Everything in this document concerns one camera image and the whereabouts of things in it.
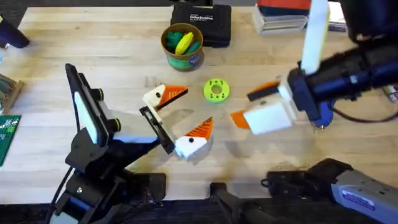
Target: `orange piece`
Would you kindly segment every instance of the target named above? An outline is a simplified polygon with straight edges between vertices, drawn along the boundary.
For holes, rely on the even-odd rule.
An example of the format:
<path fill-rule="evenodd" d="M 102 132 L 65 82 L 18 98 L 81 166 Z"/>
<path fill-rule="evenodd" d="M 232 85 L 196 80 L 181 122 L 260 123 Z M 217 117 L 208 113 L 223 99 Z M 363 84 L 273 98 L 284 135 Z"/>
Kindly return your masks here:
<path fill-rule="evenodd" d="M 241 110 L 235 113 L 231 113 L 231 118 L 238 128 L 250 129 L 248 122 L 246 121 L 246 119 L 244 119 L 244 112 L 244 110 Z"/>
<path fill-rule="evenodd" d="M 265 88 L 269 88 L 271 86 L 279 85 L 279 84 L 280 84 L 280 81 L 269 82 L 269 83 L 266 83 L 266 84 L 263 84 L 263 85 L 257 87 L 255 90 L 251 91 L 250 93 L 255 93 L 257 91 L 263 90 Z"/>
<path fill-rule="evenodd" d="M 166 89 L 164 90 L 164 93 L 160 99 L 159 104 L 156 106 L 156 109 L 162 109 L 163 107 L 167 106 L 169 103 L 180 98 L 186 93 L 188 93 L 188 88 L 185 86 L 166 85 Z"/>
<path fill-rule="evenodd" d="M 197 126 L 195 129 L 185 134 L 185 136 L 201 137 L 205 138 L 206 140 L 209 140 L 212 129 L 213 129 L 213 118 L 209 118 L 205 122 Z"/>
<path fill-rule="evenodd" d="M 309 10 L 311 0 L 258 0 L 259 6 Z"/>

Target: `black cable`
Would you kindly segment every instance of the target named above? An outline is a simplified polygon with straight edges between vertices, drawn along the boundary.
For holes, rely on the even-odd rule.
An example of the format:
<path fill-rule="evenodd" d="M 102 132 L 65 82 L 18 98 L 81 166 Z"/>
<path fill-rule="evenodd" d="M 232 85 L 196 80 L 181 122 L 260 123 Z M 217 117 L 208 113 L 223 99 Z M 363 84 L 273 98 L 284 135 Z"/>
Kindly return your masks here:
<path fill-rule="evenodd" d="M 48 212 L 47 212 L 47 214 L 46 214 L 46 216 L 45 216 L 45 222 L 44 222 L 44 223 L 46 223 L 46 224 L 49 224 L 49 223 L 50 223 L 50 218 L 51 218 L 52 210 L 53 210 L 53 208 L 54 208 L 54 206 L 55 206 L 55 201 L 58 199 L 58 196 L 60 195 L 60 192 L 61 192 L 61 190 L 62 190 L 62 187 L 63 187 L 63 185 L 65 184 L 65 182 L 67 181 L 67 179 L 68 179 L 68 177 L 69 177 L 70 172 L 72 171 L 72 169 L 73 169 L 72 167 L 69 167 L 67 173 L 65 174 L 65 176 L 64 176 L 63 179 L 61 180 L 61 183 L 60 183 L 60 185 L 58 186 L 58 189 L 57 189 L 57 191 L 55 192 L 54 197 L 52 198 L 52 201 L 51 201 L 51 203 L 50 203 L 49 210 L 48 210 Z"/>
<path fill-rule="evenodd" d="M 78 114 L 78 111 L 77 111 L 77 106 L 75 104 L 75 101 L 74 100 L 72 100 L 72 101 L 73 101 L 73 110 L 75 111 L 76 129 L 77 129 L 77 132 L 79 132 L 80 131 L 79 114 Z M 55 192 L 54 197 L 51 200 L 51 203 L 50 203 L 50 206 L 49 206 L 49 210 L 47 211 L 47 214 L 45 216 L 45 221 L 44 221 L 45 224 L 49 224 L 50 223 L 51 214 L 52 214 L 52 210 L 53 210 L 53 208 L 55 206 L 55 202 L 58 199 L 58 196 L 60 195 L 62 187 L 65 184 L 65 182 L 67 181 L 72 169 L 73 169 L 73 167 L 70 166 L 68 171 L 67 171 L 67 173 L 65 174 L 65 176 L 63 176 L 63 179 L 61 180 L 60 185 L 58 186 L 58 189 Z"/>
<path fill-rule="evenodd" d="M 349 121 L 352 122 L 356 122 L 356 123 L 365 123 L 365 124 L 372 124 L 372 123 L 385 123 L 385 122 L 389 122 L 389 121 L 393 121 L 395 119 L 398 118 L 398 112 L 396 112 L 395 114 L 386 117 L 384 119 L 379 119 L 379 120 L 368 120 L 368 119 L 361 119 L 361 118 L 354 118 L 350 115 L 345 114 L 344 112 L 336 109 L 335 107 L 329 105 L 329 109 L 331 109 L 334 113 L 340 115 L 341 117 L 343 117 L 344 119 L 347 119 Z"/>

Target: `green 3d printed ring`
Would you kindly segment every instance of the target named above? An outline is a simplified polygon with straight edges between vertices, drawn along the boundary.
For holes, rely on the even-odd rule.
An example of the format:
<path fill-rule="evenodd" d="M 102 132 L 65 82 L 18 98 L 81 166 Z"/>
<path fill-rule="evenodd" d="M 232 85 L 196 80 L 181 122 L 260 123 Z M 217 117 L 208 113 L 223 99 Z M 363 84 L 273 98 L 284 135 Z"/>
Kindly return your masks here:
<path fill-rule="evenodd" d="M 229 85 L 220 78 L 213 78 L 205 83 L 203 93 L 206 100 L 212 103 L 221 103 L 229 95 Z"/>

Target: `black box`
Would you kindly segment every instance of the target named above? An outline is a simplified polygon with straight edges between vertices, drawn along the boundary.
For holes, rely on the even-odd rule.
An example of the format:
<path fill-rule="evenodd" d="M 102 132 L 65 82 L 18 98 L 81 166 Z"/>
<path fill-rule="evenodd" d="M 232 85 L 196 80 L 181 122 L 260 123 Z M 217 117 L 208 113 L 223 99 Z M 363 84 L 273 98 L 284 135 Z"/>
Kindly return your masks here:
<path fill-rule="evenodd" d="M 203 34 L 205 47 L 227 47 L 231 41 L 231 11 L 231 6 L 204 8 L 179 2 L 174 4 L 170 24 L 182 22 L 196 26 Z"/>

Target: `yellow object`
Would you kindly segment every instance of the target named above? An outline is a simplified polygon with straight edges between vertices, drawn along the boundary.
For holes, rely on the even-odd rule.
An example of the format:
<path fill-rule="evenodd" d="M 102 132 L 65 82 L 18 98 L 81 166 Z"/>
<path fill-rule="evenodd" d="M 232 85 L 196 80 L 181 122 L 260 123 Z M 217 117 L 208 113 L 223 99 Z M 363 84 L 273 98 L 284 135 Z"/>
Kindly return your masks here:
<path fill-rule="evenodd" d="M 185 34 L 175 48 L 176 55 L 183 55 L 193 40 L 191 32 Z"/>

